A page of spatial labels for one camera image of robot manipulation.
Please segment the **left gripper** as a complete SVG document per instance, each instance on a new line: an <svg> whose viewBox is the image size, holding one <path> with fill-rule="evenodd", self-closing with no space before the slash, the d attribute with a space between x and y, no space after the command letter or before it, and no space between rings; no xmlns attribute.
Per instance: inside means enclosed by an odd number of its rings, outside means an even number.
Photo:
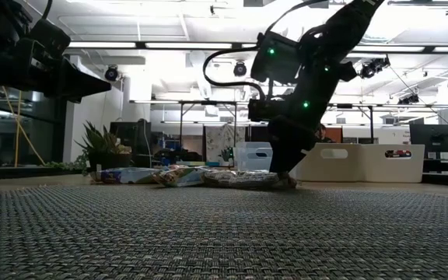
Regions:
<svg viewBox="0 0 448 280"><path fill-rule="evenodd" d="M80 103L82 96L111 90L111 84L86 74L65 56L52 57L42 44L19 40L3 54L5 83L17 89L41 92L50 99Z"/></svg>

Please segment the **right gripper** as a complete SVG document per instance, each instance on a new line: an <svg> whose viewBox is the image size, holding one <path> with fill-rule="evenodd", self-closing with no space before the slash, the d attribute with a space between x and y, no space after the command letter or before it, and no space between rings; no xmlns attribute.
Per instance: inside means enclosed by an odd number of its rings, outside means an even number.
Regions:
<svg viewBox="0 0 448 280"><path fill-rule="evenodd" d="M252 121L270 121L280 115L318 122L330 102L331 97L343 80L348 82L356 77L352 63L344 59L352 51L352 45L297 45L300 68L292 93L283 101L262 95L248 104ZM293 122L291 160L289 137L291 128L284 120L273 120L268 124L272 159L269 171L279 177L289 176L296 180L297 166L316 145L317 137L312 128Z"/></svg>

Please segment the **blue-end chewy granola bar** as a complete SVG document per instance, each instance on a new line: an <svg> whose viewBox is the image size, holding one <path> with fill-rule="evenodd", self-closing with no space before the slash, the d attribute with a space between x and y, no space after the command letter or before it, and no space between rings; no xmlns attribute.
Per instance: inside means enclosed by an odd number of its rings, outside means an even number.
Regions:
<svg viewBox="0 0 448 280"><path fill-rule="evenodd" d="M95 182L104 184L154 184L161 170L144 167L119 167L89 173Z"/></svg>

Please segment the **red-end chewy granola bar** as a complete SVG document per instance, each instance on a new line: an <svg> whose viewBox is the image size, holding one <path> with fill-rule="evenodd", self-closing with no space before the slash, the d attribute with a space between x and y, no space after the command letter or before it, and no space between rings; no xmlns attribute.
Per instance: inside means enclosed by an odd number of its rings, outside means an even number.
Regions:
<svg viewBox="0 0 448 280"><path fill-rule="evenodd" d="M195 187L204 183L204 176L209 171L204 166L170 166L153 174L153 179L164 187Z"/></svg>

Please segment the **person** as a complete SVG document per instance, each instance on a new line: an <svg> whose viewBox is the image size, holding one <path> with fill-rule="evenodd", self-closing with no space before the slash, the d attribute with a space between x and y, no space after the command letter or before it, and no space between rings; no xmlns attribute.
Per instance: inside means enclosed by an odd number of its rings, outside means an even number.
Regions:
<svg viewBox="0 0 448 280"><path fill-rule="evenodd" d="M315 132L318 142L334 143L334 140L326 136L326 127L323 124L319 124Z"/></svg>

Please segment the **orange partition panel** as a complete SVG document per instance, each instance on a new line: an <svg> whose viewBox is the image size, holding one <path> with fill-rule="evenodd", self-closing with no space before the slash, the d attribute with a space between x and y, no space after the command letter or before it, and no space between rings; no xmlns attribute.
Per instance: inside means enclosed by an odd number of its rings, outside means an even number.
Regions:
<svg viewBox="0 0 448 280"><path fill-rule="evenodd" d="M337 143L342 143L343 130L342 128L326 128L326 136Z"/></svg>

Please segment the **clear plastic bin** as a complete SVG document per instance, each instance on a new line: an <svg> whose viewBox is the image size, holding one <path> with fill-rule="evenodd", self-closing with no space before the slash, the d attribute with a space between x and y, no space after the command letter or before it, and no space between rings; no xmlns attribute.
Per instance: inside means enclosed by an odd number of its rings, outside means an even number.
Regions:
<svg viewBox="0 0 448 280"><path fill-rule="evenodd" d="M269 170L272 156L269 142L238 142L234 148L235 167L240 171Z"/></svg>

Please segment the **grey plastic bin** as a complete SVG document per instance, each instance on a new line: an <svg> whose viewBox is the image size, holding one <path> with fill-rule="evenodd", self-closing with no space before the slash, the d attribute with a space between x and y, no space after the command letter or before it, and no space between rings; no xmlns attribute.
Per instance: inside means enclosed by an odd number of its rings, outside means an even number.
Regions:
<svg viewBox="0 0 448 280"><path fill-rule="evenodd" d="M290 171L290 176L302 182L356 182L361 171L361 145L317 143L305 152L303 159Z"/></svg>

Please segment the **black computer monitor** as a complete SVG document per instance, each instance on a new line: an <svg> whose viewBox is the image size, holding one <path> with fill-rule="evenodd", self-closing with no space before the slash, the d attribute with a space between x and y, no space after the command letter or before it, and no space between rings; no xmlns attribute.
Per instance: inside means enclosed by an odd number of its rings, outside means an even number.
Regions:
<svg viewBox="0 0 448 280"><path fill-rule="evenodd" d="M411 144L425 146L425 158L436 159L448 152L448 124L411 124Z"/></svg>
<svg viewBox="0 0 448 280"><path fill-rule="evenodd" d="M148 156L151 153L151 123L145 119L140 119L137 122L111 122L110 133L116 135L122 145L131 147L134 156Z"/></svg>

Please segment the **white leaf-print cloth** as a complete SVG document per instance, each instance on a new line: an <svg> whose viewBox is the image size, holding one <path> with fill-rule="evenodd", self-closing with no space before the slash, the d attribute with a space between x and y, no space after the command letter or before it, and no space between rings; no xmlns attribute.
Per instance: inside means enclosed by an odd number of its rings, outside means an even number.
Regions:
<svg viewBox="0 0 448 280"><path fill-rule="evenodd" d="M232 124L220 126L204 126L205 129L205 155L209 163L218 163L220 166L228 165L231 149L236 143L244 142L246 128Z"/></svg>

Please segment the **potted succulent plant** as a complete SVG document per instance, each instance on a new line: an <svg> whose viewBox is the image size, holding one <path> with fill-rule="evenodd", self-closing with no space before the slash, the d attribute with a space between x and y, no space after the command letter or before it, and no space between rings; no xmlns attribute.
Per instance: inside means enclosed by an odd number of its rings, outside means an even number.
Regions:
<svg viewBox="0 0 448 280"><path fill-rule="evenodd" d="M102 170L129 167L131 164L131 148L117 141L117 136L110 133L105 126L97 129L90 121L84 124L85 134L82 142L75 142L82 150L73 162L48 162L45 167L88 173Z"/></svg>

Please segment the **white plastic bin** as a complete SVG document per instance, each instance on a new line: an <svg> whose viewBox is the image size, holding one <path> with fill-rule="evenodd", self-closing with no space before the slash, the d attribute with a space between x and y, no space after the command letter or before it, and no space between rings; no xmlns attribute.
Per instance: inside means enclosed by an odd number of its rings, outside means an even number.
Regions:
<svg viewBox="0 0 448 280"><path fill-rule="evenodd" d="M367 144L359 152L363 182L422 182L424 145Z"/></svg>

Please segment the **grey woven placemat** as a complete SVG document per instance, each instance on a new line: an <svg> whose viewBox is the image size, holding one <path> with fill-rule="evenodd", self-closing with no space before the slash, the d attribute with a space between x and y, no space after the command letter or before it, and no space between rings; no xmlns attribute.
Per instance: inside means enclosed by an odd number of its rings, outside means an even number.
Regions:
<svg viewBox="0 0 448 280"><path fill-rule="evenodd" d="M448 197L53 186L0 192L0 280L448 279Z"/></svg>

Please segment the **long led light bar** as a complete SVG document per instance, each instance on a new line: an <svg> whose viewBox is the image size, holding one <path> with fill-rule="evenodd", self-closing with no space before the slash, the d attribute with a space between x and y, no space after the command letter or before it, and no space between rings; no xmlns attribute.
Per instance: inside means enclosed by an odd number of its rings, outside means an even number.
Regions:
<svg viewBox="0 0 448 280"><path fill-rule="evenodd" d="M251 43L218 43L218 42L183 42L183 41L72 41L68 50L201 50L220 51L227 49L253 48ZM448 54L448 45L398 45L398 44L363 44L352 50L354 53L374 54Z"/></svg>

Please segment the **black workstation frame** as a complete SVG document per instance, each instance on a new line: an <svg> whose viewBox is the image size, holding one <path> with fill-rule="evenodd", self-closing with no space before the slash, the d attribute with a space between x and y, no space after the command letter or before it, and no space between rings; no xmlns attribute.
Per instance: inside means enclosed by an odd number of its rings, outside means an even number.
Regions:
<svg viewBox="0 0 448 280"><path fill-rule="evenodd" d="M374 137L374 106L363 104L363 103L329 103L327 105L328 108L336 108L336 109L358 109L364 116L369 119L369 129L370 129L370 143L375 143Z"/></svg>
<svg viewBox="0 0 448 280"><path fill-rule="evenodd" d="M130 103L139 104L178 104L180 106L180 120L179 124L179 144L180 148L183 147L183 122L184 115L191 110L195 105L201 106L223 106L233 116L234 136L233 141L236 141L236 126L237 126L237 109L238 103L236 101L218 101L218 100L130 100Z"/></svg>

